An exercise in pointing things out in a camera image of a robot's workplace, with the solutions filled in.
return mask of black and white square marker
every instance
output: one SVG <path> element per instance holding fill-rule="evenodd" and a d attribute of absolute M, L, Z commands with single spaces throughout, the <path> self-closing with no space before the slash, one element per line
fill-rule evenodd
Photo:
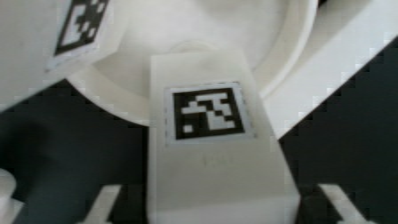
<path fill-rule="evenodd" d="M 59 36 L 56 55 L 93 44 L 111 0 L 74 0 Z"/>
<path fill-rule="evenodd" d="M 168 97 L 171 142 L 248 136 L 253 133 L 237 82 L 173 88 Z"/>

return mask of white curved surface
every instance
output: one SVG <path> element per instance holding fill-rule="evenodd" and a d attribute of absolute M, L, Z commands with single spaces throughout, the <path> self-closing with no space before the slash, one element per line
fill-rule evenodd
<path fill-rule="evenodd" d="M 154 1 L 138 1 L 118 53 L 68 78 L 99 106 L 129 121 L 148 125 L 150 57 L 164 54 L 189 40 L 205 40 L 221 49 L 244 48 L 253 69 L 266 67 L 262 61 L 267 59 L 266 63 L 280 62 L 273 68 L 274 77 L 287 76 L 306 45 L 317 2 L 173 0 L 168 7 L 162 1 L 157 2 L 162 7 L 155 7 Z"/>

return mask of black square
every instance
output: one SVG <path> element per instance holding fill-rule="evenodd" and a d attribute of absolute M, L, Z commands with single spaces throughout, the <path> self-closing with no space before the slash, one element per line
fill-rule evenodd
<path fill-rule="evenodd" d="M 97 41 L 109 0 L 74 0 L 59 36 L 56 55 Z"/>
<path fill-rule="evenodd" d="M 234 88 L 178 92 L 173 98 L 178 140 L 246 133 Z"/>

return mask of marker sticker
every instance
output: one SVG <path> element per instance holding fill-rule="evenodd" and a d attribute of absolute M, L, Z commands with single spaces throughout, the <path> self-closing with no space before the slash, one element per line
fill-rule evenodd
<path fill-rule="evenodd" d="M 111 0 L 72 0 L 49 69 L 95 51 Z"/>
<path fill-rule="evenodd" d="M 237 82 L 168 90 L 170 143 L 198 143 L 255 135 Z"/>

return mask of white plastic part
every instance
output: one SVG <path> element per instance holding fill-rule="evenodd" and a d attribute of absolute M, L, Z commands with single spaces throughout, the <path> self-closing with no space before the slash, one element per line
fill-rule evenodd
<path fill-rule="evenodd" d="M 344 221 L 338 224 L 376 224 L 376 222 L 365 219 L 342 187 L 333 184 L 321 184 L 321 188 L 344 217 Z"/>
<path fill-rule="evenodd" d="M 11 198 L 17 180 L 11 173 L 0 169 L 0 223 L 13 224 L 24 203 Z"/>
<path fill-rule="evenodd" d="M 178 140 L 173 133 L 182 125 L 175 123 L 173 92 L 218 86 L 228 88 L 237 83 L 246 100 L 246 104 L 241 104 L 237 94 L 237 105 L 246 105 L 242 107 L 250 113 L 250 118 L 242 115 L 244 124 L 250 121 L 246 134 Z M 241 51 L 154 57 L 148 175 L 152 224 L 296 223 L 301 196 L 258 103 L 253 73 Z M 191 110 L 202 110 L 196 103 L 191 105 Z"/>
<path fill-rule="evenodd" d="M 74 2 L 77 1 L 0 1 L 0 111 L 118 50 L 130 16 L 130 0 L 109 1 L 95 43 L 56 54 L 63 28 L 68 27 L 63 46 L 81 37 L 81 27 L 74 21 L 90 7 L 74 7 Z M 72 20 L 67 23 L 70 10 Z"/>
<path fill-rule="evenodd" d="M 289 78 L 266 98 L 282 137 L 398 35 L 397 0 L 328 1 Z"/>
<path fill-rule="evenodd" d="M 216 47 L 214 44 L 210 44 L 205 41 L 187 41 L 178 44 L 178 46 L 171 49 L 170 53 L 189 53 L 189 52 L 202 52 L 202 51 L 210 51 L 210 50 L 219 50 L 219 47 Z"/>
<path fill-rule="evenodd" d="M 99 194 L 97 202 L 91 208 L 84 222 L 81 224 L 111 224 L 107 221 L 115 208 L 116 199 L 122 192 L 122 185 L 106 186 Z"/>
<path fill-rule="evenodd" d="M 221 49 L 246 49 L 251 68 L 260 66 L 258 86 L 271 91 L 306 46 L 317 3 L 319 0 L 134 1 L 122 49 L 68 78 L 99 106 L 129 121 L 150 124 L 150 56 L 191 40 Z"/>

